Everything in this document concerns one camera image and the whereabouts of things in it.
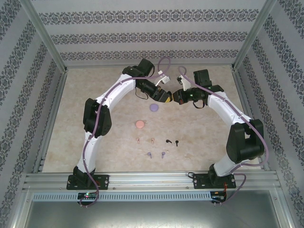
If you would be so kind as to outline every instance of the purple disc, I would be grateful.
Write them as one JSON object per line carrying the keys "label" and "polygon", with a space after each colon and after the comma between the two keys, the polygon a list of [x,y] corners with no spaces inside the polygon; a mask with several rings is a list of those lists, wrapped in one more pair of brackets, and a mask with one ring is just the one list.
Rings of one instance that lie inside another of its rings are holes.
{"label": "purple disc", "polygon": [[151,110],[152,112],[156,112],[156,111],[158,110],[158,105],[157,105],[157,104],[152,104],[152,105],[150,105],[150,110]]}

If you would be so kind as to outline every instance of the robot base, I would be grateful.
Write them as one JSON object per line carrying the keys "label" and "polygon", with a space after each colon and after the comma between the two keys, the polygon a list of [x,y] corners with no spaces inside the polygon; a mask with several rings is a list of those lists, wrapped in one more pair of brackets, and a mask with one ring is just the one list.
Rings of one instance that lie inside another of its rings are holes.
{"label": "robot base", "polygon": [[[90,174],[96,181],[99,190],[108,190],[109,175],[94,175],[95,170]],[[96,190],[96,186],[86,173],[81,172],[77,166],[73,170],[73,175],[69,175],[66,184],[67,190]]]}
{"label": "robot base", "polygon": [[221,189],[225,187],[225,184],[227,189],[235,189],[237,187],[234,175],[219,177],[213,166],[210,166],[208,173],[193,173],[192,177],[189,176],[193,179],[194,189]]}

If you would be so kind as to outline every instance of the striped wall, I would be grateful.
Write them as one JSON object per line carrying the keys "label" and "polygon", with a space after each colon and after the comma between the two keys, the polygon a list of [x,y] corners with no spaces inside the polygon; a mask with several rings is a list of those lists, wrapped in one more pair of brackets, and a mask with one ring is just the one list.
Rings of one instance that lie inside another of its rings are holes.
{"label": "striped wall", "polygon": [[296,227],[304,227],[303,20],[304,1],[279,0],[238,69]]}
{"label": "striped wall", "polygon": [[233,63],[265,0],[34,0],[65,64]]}
{"label": "striped wall", "polygon": [[0,1],[0,228],[41,146],[61,72],[17,0]]}

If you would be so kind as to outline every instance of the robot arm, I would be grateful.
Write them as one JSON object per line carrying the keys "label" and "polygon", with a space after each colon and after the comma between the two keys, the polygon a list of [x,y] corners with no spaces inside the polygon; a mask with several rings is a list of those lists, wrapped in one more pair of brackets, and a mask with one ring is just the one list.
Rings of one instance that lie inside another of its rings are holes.
{"label": "robot arm", "polygon": [[[97,129],[93,138],[87,144],[85,149],[85,162],[86,167],[91,175],[95,172],[95,160],[97,151],[99,148],[100,141],[103,136],[105,136],[112,126],[110,113],[117,105],[117,103],[130,91],[134,90],[136,87],[139,88],[142,92],[146,93],[153,100],[158,102],[170,102],[172,100],[172,96],[170,92],[166,92],[161,89],[158,84],[161,82],[165,84],[170,80],[169,77],[163,76],[155,83],[150,82],[145,77],[147,77],[154,65],[143,59],[138,66],[128,66],[123,70],[123,74],[120,75],[119,79],[116,83],[110,87],[104,94],[95,100],[89,98],[85,103],[85,113],[83,118],[83,124],[85,125],[85,144],[92,137],[92,133],[94,131],[97,110],[104,99],[106,94],[111,90],[108,97],[106,97],[105,101],[102,104],[99,113],[99,120],[97,123]],[[135,80],[127,80],[122,83],[122,81],[136,77]],[[73,170],[73,175],[80,182],[85,184],[87,187],[90,186],[91,181],[87,178],[86,169],[84,167],[83,157],[81,156],[77,166]]]}
{"label": "robot arm", "polygon": [[[224,90],[219,85],[212,85],[207,70],[195,71],[194,79],[196,84],[220,95],[232,104]],[[188,83],[184,85],[186,80],[182,76],[177,80],[181,85],[183,85],[183,89],[173,93],[173,100],[175,102],[178,102],[181,105],[188,101],[197,102],[202,100],[205,105],[216,111],[222,120],[230,126],[229,137],[226,145],[227,154],[220,161],[211,165],[209,170],[209,173],[212,176],[210,178],[212,179],[211,181],[216,181],[219,177],[230,175],[230,171],[239,164],[255,159],[264,153],[264,146],[259,137],[225,102],[225,100],[221,100],[215,95],[210,95],[208,92],[199,88],[191,88]],[[234,104],[232,105],[239,113],[242,114],[242,117],[248,120],[263,136],[262,122],[260,120],[252,120],[249,116],[244,115]]]}
{"label": "robot arm", "polygon": [[[126,74],[120,75],[119,79],[115,82],[114,85],[120,83],[122,80],[125,80],[127,78],[132,78],[132,77]],[[87,145],[85,152],[85,160],[86,160],[87,168],[90,173],[95,170],[96,154],[100,141],[102,137],[109,132],[112,126],[111,117],[110,117],[111,111],[128,92],[134,90],[135,84],[136,84],[135,80],[129,80],[122,83],[120,86],[116,87],[112,91],[112,93],[107,97],[107,99],[104,101],[103,103],[104,107],[102,107],[101,109],[101,116],[99,118],[98,129],[96,131],[95,137],[93,137],[90,140],[89,144]],[[95,126],[95,117],[96,117],[95,112],[97,111],[98,106],[101,103],[102,99],[111,88],[109,88],[100,97],[96,98],[96,100],[88,99],[85,103],[86,105],[85,114],[84,114],[84,125],[86,131],[85,143],[88,140],[89,136],[92,135]],[[81,172],[83,173],[86,172],[82,156],[77,164],[77,167]]]}

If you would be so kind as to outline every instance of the floor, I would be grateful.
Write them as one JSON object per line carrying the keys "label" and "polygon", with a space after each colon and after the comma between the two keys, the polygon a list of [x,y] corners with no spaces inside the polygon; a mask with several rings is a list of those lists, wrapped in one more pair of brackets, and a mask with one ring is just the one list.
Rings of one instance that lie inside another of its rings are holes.
{"label": "floor", "polygon": [[[213,85],[220,85],[242,110],[229,66],[185,67],[190,78],[193,78],[193,71],[208,69]],[[72,172],[84,143],[84,104],[88,98],[95,99],[116,82],[123,68],[69,70],[43,172]],[[163,89],[175,92],[182,88],[176,80],[179,76],[177,66],[171,66],[166,75],[171,81],[161,85]],[[137,94],[145,97],[139,90]],[[113,125],[101,142],[96,171],[200,171],[208,170],[225,155],[229,127],[215,111],[207,106],[196,109],[192,102],[183,105],[170,102],[157,103],[159,110],[151,112],[149,106],[153,103],[156,102],[150,98],[142,100],[131,91],[114,108],[111,113]],[[145,122],[143,129],[135,127],[137,120]]]}

